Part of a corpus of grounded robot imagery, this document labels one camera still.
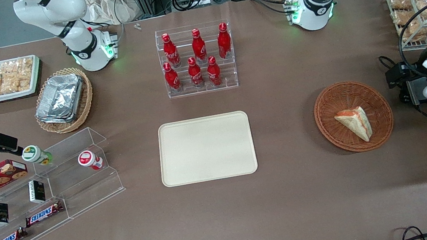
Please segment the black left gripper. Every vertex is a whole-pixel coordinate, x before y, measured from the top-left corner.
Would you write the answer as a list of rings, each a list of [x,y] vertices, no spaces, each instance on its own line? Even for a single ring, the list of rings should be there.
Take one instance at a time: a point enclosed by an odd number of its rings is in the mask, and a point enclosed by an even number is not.
[[[396,66],[389,68],[385,73],[388,88],[404,86],[409,81],[423,77],[427,81],[427,74],[423,73],[417,67],[414,67],[413,70],[410,69],[409,66],[411,65],[406,62],[398,62]]]

